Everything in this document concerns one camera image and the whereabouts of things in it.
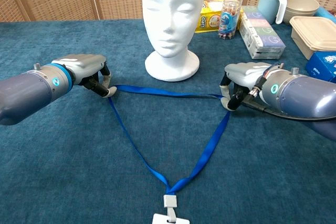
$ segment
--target blue box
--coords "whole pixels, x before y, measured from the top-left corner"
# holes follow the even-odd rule
[[[336,83],[336,52],[313,53],[306,71],[311,77]]]

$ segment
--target blue lanyard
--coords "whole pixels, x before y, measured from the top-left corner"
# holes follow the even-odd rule
[[[129,93],[139,93],[139,94],[151,94],[151,95],[161,95],[166,97],[212,97],[212,98],[218,98],[221,99],[222,96],[218,94],[196,94],[196,93],[176,93],[176,92],[170,92],[160,89],[152,89],[152,88],[143,88],[143,87],[135,87],[135,86],[126,86],[126,85],[117,85],[116,86],[119,91],[123,92],[129,92]],[[131,145],[134,147],[140,158],[143,160],[147,168],[150,170],[150,172],[157,177],[159,180],[161,180],[166,185],[166,194],[174,195],[177,191],[181,190],[184,186],[186,186],[194,177],[197,176],[197,174],[204,168],[206,163],[209,161],[212,153],[214,152],[219,140],[221,139],[221,136],[223,132],[226,129],[226,125],[230,118],[230,112],[228,111],[222,121],[220,122],[219,126],[215,130],[214,134],[210,138],[209,142],[207,143],[203,153],[201,154],[201,157],[197,161],[197,164],[189,177],[180,179],[173,187],[169,185],[168,180],[159,172],[154,170],[145,160],[145,158],[142,156],[138,148],[136,147],[131,135],[127,131],[125,125],[123,124],[120,115],[117,112],[117,109],[115,108],[112,99],[109,97],[110,105],[121,125],[123,128],[127,138],[131,142]]]

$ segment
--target mug handle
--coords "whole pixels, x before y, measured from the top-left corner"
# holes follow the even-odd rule
[[[279,2],[280,2],[279,10],[277,14],[277,19],[275,20],[276,24],[281,24],[287,7],[287,0],[279,0]]]

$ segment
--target light blue mug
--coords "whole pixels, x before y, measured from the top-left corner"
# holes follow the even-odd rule
[[[286,6],[287,0],[259,0],[257,8],[270,24],[273,24],[274,21],[276,24],[280,24]]]

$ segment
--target table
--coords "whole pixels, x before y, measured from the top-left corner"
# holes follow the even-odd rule
[[[306,60],[290,38],[281,62]],[[112,84],[176,92],[220,93],[229,63],[251,58],[239,34],[195,34],[200,58],[192,78],[153,79],[144,61],[153,48],[143,20],[0,24],[0,79],[67,54],[103,54]],[[175,99],[117,92],[113,97],[136,145],[171,184],[192,171],[225,110],[215,99]],[[14,126],[0,125],[1,223],[151,223],[164,185],[143,165],[108,101],[83,87]],[[241,107],[212,158],[177,194],[176,214],[191,223],[335,223],[336,143],[298,122]]]

